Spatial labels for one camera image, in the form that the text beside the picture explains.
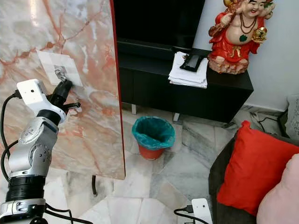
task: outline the pink marble surface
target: pink marble surface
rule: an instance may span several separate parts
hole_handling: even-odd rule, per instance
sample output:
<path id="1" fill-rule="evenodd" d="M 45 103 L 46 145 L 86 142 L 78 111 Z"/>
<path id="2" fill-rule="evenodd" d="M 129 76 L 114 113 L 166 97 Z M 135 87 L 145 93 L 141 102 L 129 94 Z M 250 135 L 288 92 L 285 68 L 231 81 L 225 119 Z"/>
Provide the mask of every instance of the pink marble surface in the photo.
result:
<path id="1" fill-rule="evenodd" d="M 108 0 L 10 0 L 0 3 L 0 103 L 16 83 L 37 78 L 48 92 L 48 81 L 36 50 L 74 59 L 83 87 L 68 102 L 80 101 L 59 125 L 52 167 L 83 174 L 124 179 L 121 111 Z M 21 100 L 6 110 L 8 143 L 16 140 L 34 115 Z"/>

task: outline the red panel edge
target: red panel edge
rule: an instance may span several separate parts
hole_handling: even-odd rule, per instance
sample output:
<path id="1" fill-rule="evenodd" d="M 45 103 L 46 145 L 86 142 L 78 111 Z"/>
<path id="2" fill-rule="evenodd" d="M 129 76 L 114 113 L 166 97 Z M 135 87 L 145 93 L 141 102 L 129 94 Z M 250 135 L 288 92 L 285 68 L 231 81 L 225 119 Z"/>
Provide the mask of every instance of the red panel edge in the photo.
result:
<path id="1" fill-rule="evenodd" d="M 123 126 L 122 126 L 122 111 L 121 111 L 121 84 L 120 84 L 120 71 L 118 64 L 118 53 L 117 53 L 117 39 L 116 39 L 116 25 L 115 25 L 115 13 L 114 13 L 114 3 L 113 0 L 110 0 L 111 8 L 111 17 L 112 17 L 112 26 L 113 26 L 113 37 L 114 37 L 114 50 L 115 50 L 115 63 L 116 63 L 116 75 L 117 75 L 117 85 L 118 85 L 118 99 L 120 102 L 120 115 L 121 115 L 121 139 L 122 139 L 122 151 L 123 151 L 123 164 L 125 168 L 125 177 L 126 177 L 126 162 L 125 162 L 125 147 L 123 140 Z"/>

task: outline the marble floor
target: marble floor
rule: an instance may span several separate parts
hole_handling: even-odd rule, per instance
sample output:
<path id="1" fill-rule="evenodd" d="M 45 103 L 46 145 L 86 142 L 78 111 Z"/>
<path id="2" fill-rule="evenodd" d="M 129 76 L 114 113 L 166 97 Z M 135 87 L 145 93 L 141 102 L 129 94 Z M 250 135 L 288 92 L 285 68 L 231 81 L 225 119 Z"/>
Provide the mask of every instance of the marble floor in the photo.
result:
<path id="1" fill-rule="evenodd" d="M 45 185 L 47 203 L 59 209 L 71 209 L 74 217 L 94 224 L 184 224 L 189 219 L 173 214 L 176 208 L 191 204 L 194 198 L 206 198 L 209 169 L 244 120 L 260 129 L 257 120 L 266 115 L 239 111 L 230 124 L 189 116 L 172 122 L 172 113 L 138 107 L 133 115 L 123 108 L 126 179 L 97 177 L 98 195 L 91 191 L 91 176 L 50 168 Z M 168 120 L 176 131 L 176 142 L 156 161 L 139 155 L 131 128 L 144 115 Z M 280 134 L 275 121 L 263 122 L 266 132 Z M 4 200 L 7 183 L 0 176 L 0 198 Z M 45 215 L 49 224 L 69 221 Z"/>

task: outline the figurine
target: figurine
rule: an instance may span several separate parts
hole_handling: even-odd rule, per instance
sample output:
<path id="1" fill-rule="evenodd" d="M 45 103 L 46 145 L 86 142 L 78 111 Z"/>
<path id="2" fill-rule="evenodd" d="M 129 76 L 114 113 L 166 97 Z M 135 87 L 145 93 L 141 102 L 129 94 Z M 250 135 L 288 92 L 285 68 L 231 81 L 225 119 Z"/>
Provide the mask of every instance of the figurine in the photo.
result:
<path id="1" fill-rule="evenodd" d="M 209 66 L 218 73 L 243 73 L 249 65 L 249 52 L 256 54 L 266 40 L 264 20 L 273 16 L 273 0 L 224 0 L 225 12 L 216 17 Z"/>

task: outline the black tv cabinet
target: black tv cabinet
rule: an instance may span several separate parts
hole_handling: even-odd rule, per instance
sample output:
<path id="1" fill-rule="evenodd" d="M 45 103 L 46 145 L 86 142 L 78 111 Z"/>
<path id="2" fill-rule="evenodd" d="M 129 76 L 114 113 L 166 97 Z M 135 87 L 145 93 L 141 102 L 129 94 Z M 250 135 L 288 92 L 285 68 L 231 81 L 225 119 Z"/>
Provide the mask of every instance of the black tv cabinet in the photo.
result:
<path id="1" fill-rule="evenodd" d="M 209 51 L 193 49 L 206 56 Z M 118 52 L 121 99 L 152 107 L 228 123 L 253 92 L 248 72 L 218 74 L 207 69 L 207 89 L 174 85 L 168 80 L 172 60 Z"/>

